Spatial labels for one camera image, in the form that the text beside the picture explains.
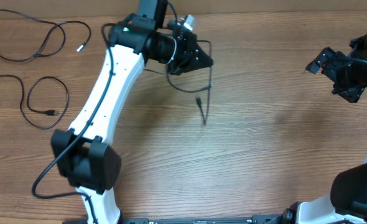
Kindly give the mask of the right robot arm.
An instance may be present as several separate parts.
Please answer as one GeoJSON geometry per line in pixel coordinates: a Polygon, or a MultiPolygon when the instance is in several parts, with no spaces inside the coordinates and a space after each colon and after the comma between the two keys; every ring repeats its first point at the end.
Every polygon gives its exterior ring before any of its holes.
{"type": "MultiPolygon", "coordinates": [[[[355,104],[367,91],[367,31],[352,38],[343,53],[325,47],[305,71],[325,76],[332,94],[355,104]]],[[[367,223],[367,141],[360,146],[363,159],[339,172],[329,192],[313,200],[296,202],[266,223],[367,223]]]]}

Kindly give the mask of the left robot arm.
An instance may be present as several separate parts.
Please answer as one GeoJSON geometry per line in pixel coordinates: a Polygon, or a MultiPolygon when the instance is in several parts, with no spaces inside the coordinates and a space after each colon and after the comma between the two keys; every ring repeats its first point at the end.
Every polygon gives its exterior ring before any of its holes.
{"type": "Polygon", "coordinates": [[[51,138],[53,165],[83,199],[87,223],[119,223],[113,187],[121,158],[112,149],[114,131],[130,89],[149,60],[165,65],[165,76],[212,68],[200,47],[192,15],[165,21],[167,1],[141,1],[137,12],[101,33],[106,55],[100,75],[78,116],[51,138]]]}

